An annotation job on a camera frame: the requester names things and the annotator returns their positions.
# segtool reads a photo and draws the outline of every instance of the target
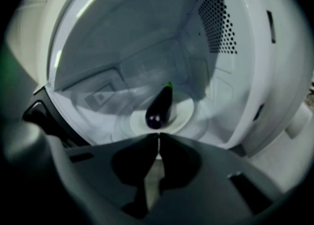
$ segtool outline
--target ventilation holes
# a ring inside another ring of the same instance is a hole
[[[204,0],[198,14],[206,32],[209,51],[237,54],[233,24],[223,2],[224,0]]]

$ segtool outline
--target white appliance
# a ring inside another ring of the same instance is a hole
[[[163,131],[249,155],[312,116],[313,36],[294,0],[23,0],[7,43],[92,145],[149,132],[140,111],[168,81],[181,110]]]

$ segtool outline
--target eggplant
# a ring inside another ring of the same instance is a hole
[[[159,129],[168,122],[172,106],[172,89],[171,82],[168,82],[148,107],[145,120],[150,128]]]

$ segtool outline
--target perforated panel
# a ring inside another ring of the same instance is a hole
[[[237,54],[235,32],[224,0],[204,0],[198,14],[206,32],[209,51]]]

